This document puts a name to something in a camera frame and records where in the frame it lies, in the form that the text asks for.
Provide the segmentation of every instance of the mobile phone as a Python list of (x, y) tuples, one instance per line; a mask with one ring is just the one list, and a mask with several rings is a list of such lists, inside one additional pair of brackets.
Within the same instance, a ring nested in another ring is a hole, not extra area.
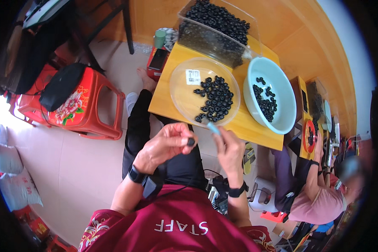
[(155, 70), (161, 70), (162, 66), (165, 63), (167, 55), (168, 55), (168, 51), (164, 49), (157, 49), (148, 67)]

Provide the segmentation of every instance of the hand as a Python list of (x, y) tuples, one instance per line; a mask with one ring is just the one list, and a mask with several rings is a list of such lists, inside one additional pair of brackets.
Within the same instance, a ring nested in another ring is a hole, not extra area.
[[(189, 138), (195, 144), (187, 146)], [(165, 125), (137, 154), (133, 165), (140, 173), (153, 174), (158, 165), (178, 154), (189, 154), (197, 144), (197, 136), (185, 123)]]
[(243, 184), (242, 159), (245, 143), (234, 132), (218, 127), (221, 136), (213, 134), (217, 145), (217, 157), (221, 167), (227, 174), (231, 188), (241, 188)]
[(320, 163), (320, 161), (322, 160), (321, 158), (321, 153), (323, 153), (323, 140), (322, 140), (322, 135), (320, 134), (320, 132), (318, 131), (317, 135), (316, 135), (316, 143), (315, 143), (315, 148), (314, 148), (314, 161)]

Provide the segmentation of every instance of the red plate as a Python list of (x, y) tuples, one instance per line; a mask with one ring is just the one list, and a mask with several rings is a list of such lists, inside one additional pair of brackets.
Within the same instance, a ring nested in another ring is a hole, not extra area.
[[(308, 127), (311, 127), (311, 131), (314, 135), (314, 138), (313, 138), (314, 143), (312, 145), (308, 143), (308, 137), (310, 135), (310, 129)], [(316, 138), (316, 134), (315, 134), (314, 123), (311, 120), (308, 120), (304, 124), (303, 134), (302, 134), (302, 142), (303, 142), (305, 150), (308, 151), (308, 153), (312, 153), (312, 151), (314, 150), (315, 138)]]

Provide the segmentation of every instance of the bare foot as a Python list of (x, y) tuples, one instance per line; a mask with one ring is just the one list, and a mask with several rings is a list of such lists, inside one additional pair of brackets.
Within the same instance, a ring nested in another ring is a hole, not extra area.
[(156, 89), (157, 83), (153, 79), (148, 77), (147, 71), (142, 67), (138, 67), (136, 72), (137, 72), (137, 75), (143, 81), (143, 89), (147, 89), (151, 93), (154, 93), (154, 90)]

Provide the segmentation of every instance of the wooden table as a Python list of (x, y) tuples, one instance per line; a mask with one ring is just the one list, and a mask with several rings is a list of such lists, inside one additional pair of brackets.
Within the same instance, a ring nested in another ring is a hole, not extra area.
[[(249, 36), (248, 44), (251, 48), (262, 48), (263, 57), (271, 59), (280, 66), (278, 56), (265, 45), (259, 44), (256, 39)], [(169, 58), (162, 71), (160, 80), (158, 81), (157, 88), (154, 92), (150, 107), (148, 109), (149, 112), (178, 121), (190, 123), (176, 109), (172, 101), (169, 88), (169, 80), (176, 66), (178, 66), (185, 60), (195, 57), (208, 58), (201, 53), (175, 43), (174, 48), (172, 49), (172, 52), (169, 55)], [(245, 100), (243, 98), (243, 81), (245, 80), (245, 77), (247, 75), (248, 65), (249, 64), (243, 64), (242, 66), (239, 66), (234, 70), (226, 66), (238, 82), (238, 86), (241, 92), (241, 104), (239, 106), (237, 115), (230, 123), (228, 123), (224, 127), (227, 130), (232, 130), (239, 138), (243, 140), (260, 144), (268, 148), (282, 150), (283, 135), (276, 134), (270, 129), (260, 125), (257, 121), (255, 121), (255, 119), (253, 119), (246, 107)]]
[[(304, 131), (303, 131), (304, 123), (308, 120), (312, 120), (312, 116), (310, 115), (310, 108), (309, 108), (309, 104), (308, 104), (307, 88), (306, 88), (305, 81), (300, 76), (297, 76), (296, 78), (292, 79), (290, 81), (290, 83), (293, 87), (294, 94), (295, 94), (295, 101), (297, 103), (297, 116), (296, 116), (295, 127), (299, 128), (299, 125), (301, 124), (301, 136), (303, 136), (305, 134)], [(306, 112), (303, 108), (304, 107), (304, 100), (302, 98), (302, 91), (304, 91), (305, 95), (306, 95), (305, 102), (306, 102), (306, 107), (307, 107), (308, 112)], [(318, 126), (319, 126), (319, 132), (321, 133), (322, 137), (324, 137), (322, 125), (318, 124)], [(315, 150), (313, 150), (312, 153), (308, 153), (306, 151), (306, 149), (304, 148), (303, 143), (301, 142), (301, 148), (300, 148), (300, 151), (299, 151), (299, 156), (301, 158), (313, 159), (314, 154), (315, 154)]]

